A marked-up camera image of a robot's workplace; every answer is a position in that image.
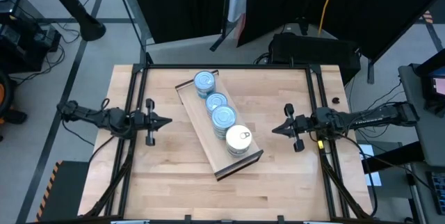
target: table leg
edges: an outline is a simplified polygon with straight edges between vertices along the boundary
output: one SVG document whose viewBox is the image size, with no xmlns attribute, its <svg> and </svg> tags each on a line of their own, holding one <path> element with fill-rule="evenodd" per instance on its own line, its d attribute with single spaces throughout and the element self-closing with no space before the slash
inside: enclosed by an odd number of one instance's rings
<svg viewBox="0 0 445 224">
<path fill-rule="evenodd" d="M 423 161 L 425 157 L 423 156 L 422 147 L 420 142 L 414 142 L 408 145 L 404 145 L 395 150 L 384 152 L 383 154 L 375 155 L 377 159 L 382 159 L 394 165 L 403 165 L 414 161 Z M 383 170 L 385 168 L 391 167 L 373 157 L 369 157 L 362 160 L 362 166 L 365 174 Z M 368 162 L 369 170 L 366 169 L 365 162 Z"/>
</svg>

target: black metal frame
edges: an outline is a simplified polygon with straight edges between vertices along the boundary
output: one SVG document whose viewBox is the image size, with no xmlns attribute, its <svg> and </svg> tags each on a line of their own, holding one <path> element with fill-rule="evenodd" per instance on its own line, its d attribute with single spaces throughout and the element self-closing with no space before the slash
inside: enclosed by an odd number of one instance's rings
<svg viewBox="0 0 445 224">
<path fill-rule="evenodd" d="M 144 96 L 144 92 L 145 92 L 145 85 L 147 82 L 147 73 L 149 69 L 261 69 L 261 70 L 269 70 L 269 69 L 283 69 L 283 70 L 304 70 L 306 73 L 306 78 L 307 78 L 307 87 L 308 87 L 308 91 L 309 91 L 309 98 L 310 98 L 310 102 L 311 102 L 311 109 L 314 112 L 316 110 L 316 97 L 315 97 L 315 92 L 314 92 L 314 85 L 313 85 L 313 81 L 312 81 L 312 75 L 311 75 L 311 71 L 313 71 L 316 74 L 316 78 L 317 78 L 317 83 L 318 83 L 318 89 L 320 91 L 320 95 L 321 95 L 321 104 L 322 106 L 327 106 L 327 99 L 326 99 L 326 94 L 325 94 L 325 88 L 324 88 L 324 84 L 323 84 L 323 78 L 321 75 L 321 68 L 319 65 L 253 65 L 253 64 L 240 64 L 240 65 L 226 65 L 226 64 L 222 64 L 222 65 L 212 65 L 212 64 L 198 64 L 198 65 L 189 65 L 189 64 L 152 64 L 152 63 L 148 63 L 148 61 L 151 60 L 150 58 L 146 58 L 146 63 L 140 63 L 140 64 L 134 64 L 133 65 L 133 70 L 131 73 L 131 78 L 130 78 L 130 84 L 129 84 L 129 90 L 127 93 L 127 101 L 125 104 L 125 111 L 130 111 L 130 106 L 131 103 L 133 101 L 133 96 L 134 96 L 134 90 L 136 89 L 136 79 L 138 76 L 139 72 L 142 72 L 142 77 L 141 77 L 141 82 L 140 82 L 140 86 L 139 86 L 139 92 L 138 92 L 138 101 L 136 103 L 136 107 L 140 108 L 142 106 L 142 101 L 143 101 L 143 96 Z M 124 150 L 124 143 L 125 140 L 120 139 L 119 143 L 118 143 L 118 147 L 116 150 L 116 155 L 115 155 L 115 161 L 113 164 L 113 174 L 111 179 L 115 178 L 115 176 L 118 174 L 119 170 L 120 170 L 120 164 L 121 164 L 121 160 L 122 160 L 122 153 Z M 130 159 L 133 159 L 133 155 L 134 155 L 134 150 L 135 150 L 135 145 L 136 145 L 136 139 L 131 139 L 130 140 L 130 144 L 129 144 L 129 150 L 127 153 L 127 156 L 130 157 Z M 334 164 L 334 169 L 336 170 L 337 175 L 341 178 L 341 171 L 340 171 L 340 166 L 339 166 L 339 159 L 338 159 L 338 154 L 337 154 L 337 149 L 335 146 L 335 142 L 330 141 L 330 149 L 331 149 L 331 154 L 332 154 L 332 162 Z M 320 161 L 321 158 L 324 157 L 326 155 L 324 149 L 320 150 L 319 149 L 319 155 L 320 155 Z M 125 205 L 127 203 L 127 196 L 128 196 L 128 190 L 129 190 L 129 180 L 130 180 L 130 175 L 131 175 L 131 165 L 130 165 L 130 169 L 129 172 L 124 176 L 124 181 L 122 184 L 122 192 L 121 192 L 121 196 L 120 196 L 120 203 L 119 203 L 119 210 L 118 210 L 118 216 L 124 216 L 124 212 L 125 212 Z M 330 183 L 330 178 L 328 177 L 328 175 L 323 172 L 323 182 L 325 185 L 325 194 L 326 194 L 326 200 L 327 200 L 327 208 L 328 208 L 328 212 L 329 212 L 329 216 L 330 219 L 332 220 L 333 218 L 336 218 L 336 214 L 335 214 L 335 206 L 334 206 L 334 198 L 332 195 L 332 188 L 331 188 L 331 183 Z M 106 205 L 106 210 L 105 210 L 105 215 L 111 215 L 111 210 L 113 208 L 113 200 L 114 197 L 111 196 L 110 199 L 107 202 Z M 346 201 L 343 199 L 343 197 L 340 195 L 340 203 L 341 203 L 341 209 L 342 209 L 342 214 L 343 217 L 349 217 L 348 214 L 348 205 L 346 204 Z M 261 222 L 255 222 L 255 223 L 276 223 L 275 221 L 261 221 Z M 286 223 L 301 223 L 301 222 L 289 222 L 286 221 Z"/>
</svg>

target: orange and black striped edge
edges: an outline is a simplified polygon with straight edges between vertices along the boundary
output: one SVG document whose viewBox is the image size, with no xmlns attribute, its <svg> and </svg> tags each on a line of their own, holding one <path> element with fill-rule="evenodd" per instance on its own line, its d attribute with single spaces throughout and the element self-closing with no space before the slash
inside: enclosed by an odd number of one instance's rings
<svg viewBox="0 0 445 224">
<path fill-rule="evenodd" d="M 53 168 L 53 173 L 51 174 L 51 178 L 49 178 L 48 186 L 44 191 L 42 202 L 40 203 L 39 210 L 37 211 L 37 214 L 35 215 L 34 222 L 39 222 L 42 218 L 43 209 L 45 208 L 45 205 L 48 201 L 49 192 L 51 192 L 51 188 L 53 187 L 54 180 L 56 179 L 56 173 L 58 171 L 59 166 L 62 164 L 62 161 L 57 161 L 56 165 Z"/>
<path fill-rule="evenodd" d="M 430 14 L 430 11 L 427 10 L 423 15 L 422 15 L 423 19 L 425 20 L 426 23 L 432 24 L 432 16 Z"/>
</svg>

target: yellow cable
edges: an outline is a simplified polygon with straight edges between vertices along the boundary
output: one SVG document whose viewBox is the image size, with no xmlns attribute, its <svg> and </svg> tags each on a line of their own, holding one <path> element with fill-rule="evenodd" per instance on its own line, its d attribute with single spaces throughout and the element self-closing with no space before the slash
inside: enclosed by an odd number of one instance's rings
<svg viewBox="0 0 445 224">
<path fill-rule="evenodd" d="M 326 7 L 327 7 L 328 3 L 329 3 L 329 0 L 326 0 L 325 6 L 323 6 L 323 12 L 321 13 L 320 26 L 318 28 L 318 36 L 319 37 L 320 37 L 320 34 L 321 34 L 321 28 L 323 27 L 323 19 L 325 18 L 325 11 L 326 11 Z"/>
</svg>

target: gray floor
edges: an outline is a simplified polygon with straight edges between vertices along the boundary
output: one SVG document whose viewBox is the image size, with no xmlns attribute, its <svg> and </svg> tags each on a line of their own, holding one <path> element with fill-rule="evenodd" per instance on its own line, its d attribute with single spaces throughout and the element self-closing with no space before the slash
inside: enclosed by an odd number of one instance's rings
<svg viewBox="0 0 445 224">
<path fill-rule="evenodd" d="M 68 18 L 69 14 L 58 0 L 29 0 L 45 17 Z M 92 10 L 95 0 L 91 0 L 86 8 Z M 121 0 L 102 0 L 97 17 L 126 18 Z M 74 81 L 70 99 L 80 104 L 97 108 L 105 98 L 111 77 L 112 68 L 116 64 L 132 64 L 138 62 L 140 48 L 136 35 L 130 24 L 107 24 L 106 35 L 97 41 L 88 42 Z M 299 33 L 298 26 L 288 25 L 287 31 Z M 445 25 L 435 25 L 435 30 L 445 40 Z M 70 33 L 61 31 L 67 39 Z M 267 51 L 267 45 L 274 32 L 254 42 L 236 48 L 236 40 L 226 39 L 217 51 L 209 51 L 218 35 L 179 42 L 151 45 L 147 50 L 155 63 L 251 63 L 260 54 Z M 316 29 L 309 29 L 310 35 Z M 41 75 L 27 81 L 17 89 L 17 108 L 28 113 L 29 118 L 23 125 L 1 125 L 0 132 L 4 141 L 0 143 L 0 222 L 13 223 L 17 219 L 26 190 L 33 176 L 35 166 L 40 157 L 56 111 L 55 105 L 62 95 L 67 77 L 72 68 L 74 58 L 78 54 L 80 40 L 72 44 L 62 44 L 66 57 L 62 64 L 55 67 L 49 74 Z M 425 25 L 416 24 L 377 62 L 375 65 L 375 84 L 366 83 L 366 61 L 362 59 L 362 71 L 355 77 L 355 84 L 350 97 L 354 111 L 365 109 L 373 100 L 385 94 L 398 84 L 397 67 L 409 63 L 422 63 L 437 51 L 430 39 Z M 57 53 L 50 58 L 57 58 Z M 404 100 L 404 94 L 394 99 Z M 94 142 L 97 130 L 90 125 L 76 122 L 69 123 L 69 128 Z M 378 138 L 379 141 L 410 143 L 416 140 L 414 129 L 390 127 Z M 28 221 L 33 221 L 42 199 L 53 165 L 58 160 L 87 161 L 92 147 L 77 137 L 60 128 L 47 166 L 35 195 Z M 385 220 L 400 221 L 410 215 L 407 202 L 395 198 L 379 198 L 378 216 Z"/>
</svg>

